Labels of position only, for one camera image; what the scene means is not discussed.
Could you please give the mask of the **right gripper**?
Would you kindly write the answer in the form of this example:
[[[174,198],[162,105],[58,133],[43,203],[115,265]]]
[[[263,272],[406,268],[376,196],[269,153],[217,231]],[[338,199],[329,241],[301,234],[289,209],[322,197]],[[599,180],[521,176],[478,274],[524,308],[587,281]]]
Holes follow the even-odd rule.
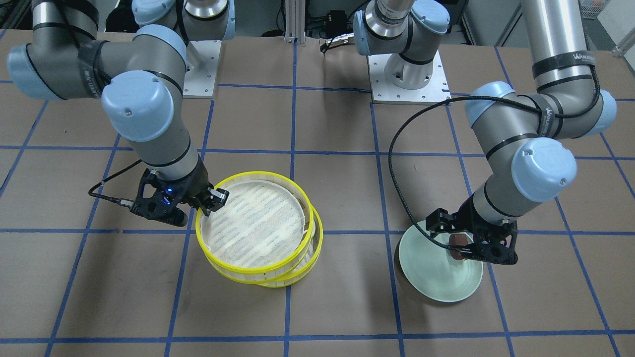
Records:
[[[169,182],[170,200],[200,208],[207,217],[224,207],[229,195],[228,190],[215,189],[209,182],[208,170],[200,157],[190,174]]]

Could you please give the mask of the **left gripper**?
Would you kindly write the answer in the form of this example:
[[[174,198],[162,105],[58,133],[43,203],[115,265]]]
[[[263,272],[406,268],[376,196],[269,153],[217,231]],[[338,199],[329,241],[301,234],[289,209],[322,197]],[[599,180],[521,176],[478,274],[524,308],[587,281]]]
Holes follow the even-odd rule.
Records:
[[[442,233],[458,233],[466,229],[474,235],[477,228],[486,224],[501,226],[504,223],[511,223],[502,219],[495,223],[486,221],[478,213],[474,204],[474,196],[470,196],[458,209],[456,213],[449,213],[443,208],[438,208],[426,217],[426,230],[432,237]],[[499,243],[472,242],[471,244],[459,248],[459,253],[463,258],[490,262],[492,264],[514,265],[518,261],[518,255],[514,248],[503,246]]]

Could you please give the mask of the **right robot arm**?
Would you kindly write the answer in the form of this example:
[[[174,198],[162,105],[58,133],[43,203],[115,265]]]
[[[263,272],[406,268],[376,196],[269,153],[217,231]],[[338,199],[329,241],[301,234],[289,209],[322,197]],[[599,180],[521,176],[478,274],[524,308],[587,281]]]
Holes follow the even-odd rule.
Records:
[[[27,96],[100,99],[113,128],[146,165],[135,199],[97,194],[150,221],[182,227],[186,204],[209,215],[229,192],[216,189],[181,118],[188,44],[231,39],[232,0],[134,0],[130,42],[97,39],[92,0],[31,2],[33,43],[11,49],[7,70]]]

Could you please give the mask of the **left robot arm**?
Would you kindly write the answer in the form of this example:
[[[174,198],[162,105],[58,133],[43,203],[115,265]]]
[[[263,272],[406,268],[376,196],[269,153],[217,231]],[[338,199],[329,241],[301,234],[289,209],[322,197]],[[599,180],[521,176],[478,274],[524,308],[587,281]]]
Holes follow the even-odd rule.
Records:
[[[401,245],[447,253],[458,260],[514,265],[517,219],[554,199],[577,173],[562,139],[596,135],[615,120],[617,104],[601,89],[577,0],[522,0],[528,21],[535,93],[518,95],[504,81],[484,84],[469,96],[447,98],[418,115],[465,102],[466,116],[492,175],[454,213],[439,208],[424,222],[413,217],[392,165],[388,169],[412,225]],[[449,15],[435,0],[372,0],[354,16],[361,55],[390,56],[386,72],[398,87],[428,83]]]

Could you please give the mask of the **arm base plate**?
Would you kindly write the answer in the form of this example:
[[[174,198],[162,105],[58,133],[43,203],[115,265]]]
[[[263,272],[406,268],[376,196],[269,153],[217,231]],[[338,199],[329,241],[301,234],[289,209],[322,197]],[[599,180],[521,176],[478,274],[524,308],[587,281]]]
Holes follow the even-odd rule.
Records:
[[[431,63],[415,65],[399,54],[367,56],[375,104],[431,105],[451,97],[440,52]]]
[[[184,98],[213,99],[216,93],[222,41],[191,41],[187,47],[188,70]]]

